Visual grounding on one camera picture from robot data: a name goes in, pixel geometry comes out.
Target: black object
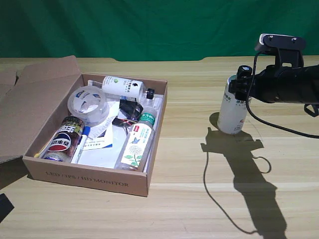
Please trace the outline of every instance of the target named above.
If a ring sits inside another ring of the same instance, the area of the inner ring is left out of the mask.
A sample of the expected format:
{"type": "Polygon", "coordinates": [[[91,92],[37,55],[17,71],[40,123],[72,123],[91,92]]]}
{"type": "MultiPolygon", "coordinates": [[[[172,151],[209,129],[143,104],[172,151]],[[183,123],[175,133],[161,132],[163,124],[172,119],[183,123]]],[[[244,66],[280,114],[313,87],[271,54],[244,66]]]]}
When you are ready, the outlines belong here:
{"type": "Polygon", "coordinates": [[[127,127],[140,119],[143,107],[137,102],[120,100],[120,111],[129,121],[115,117],[112,124],[119,127],[127,127]]]}
{"type": "Polygon", "coordinates": [[[0,194],[0,223],[14,209],[14,206],[4,193],[0,194]]]}
{"type": "MultiPolygon", "coordinates": [[[[297,103],[318,108],[319,65],[304,67],[301,51],[305,46],[300,37],[261,34],[255,49],[276,56],[276,60],[274,65],[255,75],[249,96],[266,103],[297,103]],[[290,63],[291,67],[283,66],[284,63],[290,63]]],[[[253,76],[243,73],[243,67],[247,66],[240,66],[236,79],[229,84],[229,92],[238,100],[247,96],[253,80],[253,76]]]]}
{"type": "Polygon", "coordinates": [[[146,98],[149,100],[152,100],[154,98],[154,93],[155,93],[154,89],[148,88],[146,98]]]}

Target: white bottle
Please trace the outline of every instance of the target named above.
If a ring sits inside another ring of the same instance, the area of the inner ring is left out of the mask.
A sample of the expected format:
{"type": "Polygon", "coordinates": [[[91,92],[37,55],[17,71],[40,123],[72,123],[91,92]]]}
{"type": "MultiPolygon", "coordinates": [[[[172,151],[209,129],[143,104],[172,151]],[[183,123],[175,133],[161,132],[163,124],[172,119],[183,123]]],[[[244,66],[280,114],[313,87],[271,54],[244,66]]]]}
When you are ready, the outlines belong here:
{"type": "Polygon", "coordinates": [[[140,103],[149,91],[142,81],[135,81],[115,76],[106,76],[103,80],[102,91],[107,98],[116,98],[140,103]]]}
{"type": "Polygon", "coordinates": [[[131,127],[127,135],[115,169],[144,170],[155,133],[153,126],[156,116],[157,111],[153,107],[144,107],[140,120],[131,127]]]}
{"type": "Polygon", "coordinates": [[[247,115],[246,102],[235,99],[235,95],[228,91],[229,83],[235,79],[236,75],[227,80],[217,121],[219,130],[227,134],[239,133],[247,115]]]}

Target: packing tape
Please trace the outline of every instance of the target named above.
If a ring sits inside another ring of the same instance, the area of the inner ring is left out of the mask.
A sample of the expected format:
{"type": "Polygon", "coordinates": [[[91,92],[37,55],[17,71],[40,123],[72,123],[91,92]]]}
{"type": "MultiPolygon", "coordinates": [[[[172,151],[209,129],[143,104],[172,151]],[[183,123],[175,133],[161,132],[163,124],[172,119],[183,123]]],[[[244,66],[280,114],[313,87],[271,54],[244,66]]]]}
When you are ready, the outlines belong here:
{"type": "Polygon", "coordinates": [[[74,91],[68,99],[68,109],[89,127],[103,122],[109,113],[104,92],[95,86],[84,86],[74,91]]]}

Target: open cardboard box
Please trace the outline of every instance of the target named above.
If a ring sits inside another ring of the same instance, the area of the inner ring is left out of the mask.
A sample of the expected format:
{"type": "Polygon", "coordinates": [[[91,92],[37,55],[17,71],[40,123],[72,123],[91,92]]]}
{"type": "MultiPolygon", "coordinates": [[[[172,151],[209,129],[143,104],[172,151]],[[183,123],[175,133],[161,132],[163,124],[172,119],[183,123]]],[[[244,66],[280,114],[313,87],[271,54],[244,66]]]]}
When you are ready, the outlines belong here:
{"type": "Polygon", "coordinates": [[[24,68],[17,83],[15,71],[0,73],[0,163],[22,156],[35,180],[147,196],[154,167],[167,98],[167,81],[139,79],[163,102],[145,172],[56,162],[34,158],[70,115],[67,100],[88,80],[102,82],[104,75],[82,74],[76,58],[51,59],[24,68]]]}

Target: pepsi can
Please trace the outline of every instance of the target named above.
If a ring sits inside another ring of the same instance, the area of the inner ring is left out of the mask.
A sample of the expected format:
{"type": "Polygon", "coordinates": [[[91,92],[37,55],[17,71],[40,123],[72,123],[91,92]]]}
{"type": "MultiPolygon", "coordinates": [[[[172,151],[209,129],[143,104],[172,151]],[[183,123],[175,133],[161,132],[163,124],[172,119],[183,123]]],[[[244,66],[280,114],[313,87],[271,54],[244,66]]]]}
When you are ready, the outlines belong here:
{"type": "Polygon", "coordinates": [[[64,118],[43,158],[71,162],[83,129],[84,123],[81,119],[74,116],[64,118]]]}

